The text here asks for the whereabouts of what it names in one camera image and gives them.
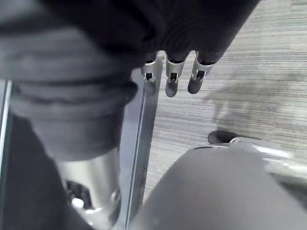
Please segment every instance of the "chrome metal part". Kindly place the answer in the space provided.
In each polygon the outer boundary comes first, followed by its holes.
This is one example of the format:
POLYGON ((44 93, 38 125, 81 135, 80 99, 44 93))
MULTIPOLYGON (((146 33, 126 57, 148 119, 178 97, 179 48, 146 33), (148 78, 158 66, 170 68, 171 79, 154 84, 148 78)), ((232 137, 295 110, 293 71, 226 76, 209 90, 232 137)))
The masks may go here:
POLYGON ((198 62, 198 53, 195 57, 193 68, 192 68, 192 75, 191 80, 195 81, 196 79, 199 79, 200 82, 203 82, 203 80, 206 78, 206 76, 210 73, 212 67, 214 64, 205 66, 198 62))
POLYGON ((155 59, 153 62, 145 63, 145 65, 141 68, 141 71, 145 82, 155 82, 157 74, 157 59, 155 59))
POLYGON ((284 150, 279 144, 261 139, 235 137, 230 143, 206 145, 194 149, 231 148, 235 145, 244 145, 246 154, 256 153, 264 161, 266 172, 281 183, 304 185, 307 188, 307 164, 294 160, 294 154, 284 150))
POLYGON ((184 61, 180 63, 174 63, 166 59, 166 76, 167 76, 167 82, 171 83, 178 83, 179 78, 182 74, 184 66, 184 61))
POLYGON ((85 161, 57 162, 57 167, 79 215, 95 230, 110 229, 120 211, 118 149, 85 161))

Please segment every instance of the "striped carpet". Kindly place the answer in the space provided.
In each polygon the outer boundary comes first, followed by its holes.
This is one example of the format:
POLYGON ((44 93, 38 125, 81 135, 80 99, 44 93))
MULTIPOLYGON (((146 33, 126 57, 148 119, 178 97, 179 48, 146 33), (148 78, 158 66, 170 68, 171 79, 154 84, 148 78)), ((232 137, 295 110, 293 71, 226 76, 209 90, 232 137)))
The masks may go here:
POLYGON ((186 60, 174 98, 162 75, 144 199, 188 149, 216 129, 281 144, 307 163, 307 0, 263 0, 196 95, 186 60))

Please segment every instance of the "metal frame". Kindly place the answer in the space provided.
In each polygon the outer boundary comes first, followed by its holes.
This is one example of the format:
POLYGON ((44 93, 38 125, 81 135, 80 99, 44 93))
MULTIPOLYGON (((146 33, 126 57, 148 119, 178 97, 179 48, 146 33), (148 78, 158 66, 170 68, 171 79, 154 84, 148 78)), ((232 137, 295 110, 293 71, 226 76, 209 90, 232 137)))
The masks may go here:
POLYGON ((146 170, 157 109, 162 74, 162 58, 157 57, 156 91, 145 92, 145 82, 140 69, 132 73, 139 90, 125 108, 120 144, 121 211, 113 229, 125 230, 135 216, 145 187, 146 170))

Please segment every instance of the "gray carpet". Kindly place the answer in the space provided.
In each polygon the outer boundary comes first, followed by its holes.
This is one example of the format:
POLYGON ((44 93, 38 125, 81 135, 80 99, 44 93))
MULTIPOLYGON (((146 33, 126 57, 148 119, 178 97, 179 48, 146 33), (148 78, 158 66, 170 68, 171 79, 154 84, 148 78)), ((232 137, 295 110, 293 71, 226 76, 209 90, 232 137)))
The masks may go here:
POLYGON ((261 1, 196 95, 187 92, 194 53, 174 98, 164 93, 164 73, 145 198, 175 160, 217 129, 279 143, 307 163, 306 14, 306 0, 261 1))

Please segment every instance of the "metal cylinder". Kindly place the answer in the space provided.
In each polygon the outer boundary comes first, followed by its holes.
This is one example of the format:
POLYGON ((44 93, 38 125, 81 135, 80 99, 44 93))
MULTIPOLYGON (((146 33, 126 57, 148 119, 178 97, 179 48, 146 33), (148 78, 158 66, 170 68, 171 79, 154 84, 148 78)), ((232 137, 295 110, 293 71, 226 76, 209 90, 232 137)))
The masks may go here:
POLYGON ((95 230, 110 229, 120 211, 118 148, 93 159, 56 165, 79 215, 95 230))

